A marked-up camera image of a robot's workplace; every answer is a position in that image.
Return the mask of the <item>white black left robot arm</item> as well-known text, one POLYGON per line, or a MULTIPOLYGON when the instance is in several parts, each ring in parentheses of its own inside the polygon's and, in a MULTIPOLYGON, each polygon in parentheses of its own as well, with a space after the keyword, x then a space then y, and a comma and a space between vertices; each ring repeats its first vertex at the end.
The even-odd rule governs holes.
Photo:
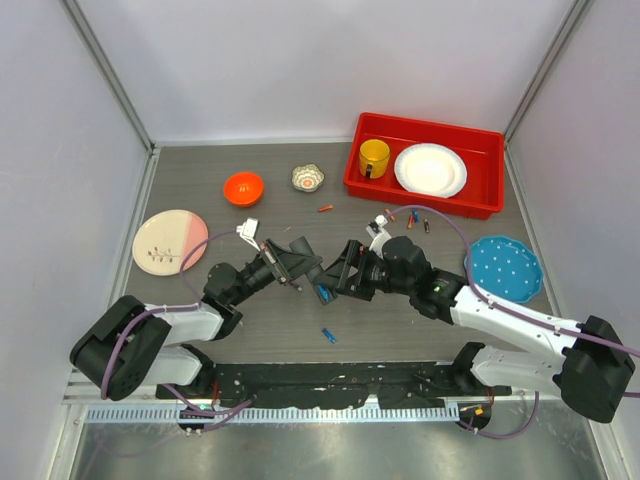
POLYGON ((298 238, 290 249, 261 243, 241 270, 214 265, 195 304, 156 306, 132 295, 119 298, 72 347, 71 364, 104 399, 122 400, 141 386, 159 397, 172 390, 193 399, 212 393, 215 366, 194 341, 227 337, 242 315, 237 306, 273 282, 286 284, 320 266, 322 259, 298 238))

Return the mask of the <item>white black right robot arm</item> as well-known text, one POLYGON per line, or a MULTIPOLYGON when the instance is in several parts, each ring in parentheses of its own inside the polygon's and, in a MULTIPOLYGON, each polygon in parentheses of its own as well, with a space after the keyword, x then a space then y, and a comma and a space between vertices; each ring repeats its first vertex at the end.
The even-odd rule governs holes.
POLYGON ((457 391, 509 386, 558 397, 583 417, 613 420, 635 372, 631 351, 613 326, 596 316, 584 322, 548 316, 508 302, 466 278, 431 266, 405 236, 378 246, 347 243, 315 284, 369 301, 376 292, 405 295, 421 315, 483 331, 516 346, 501 351, 469 343, 451 371, 457 391))

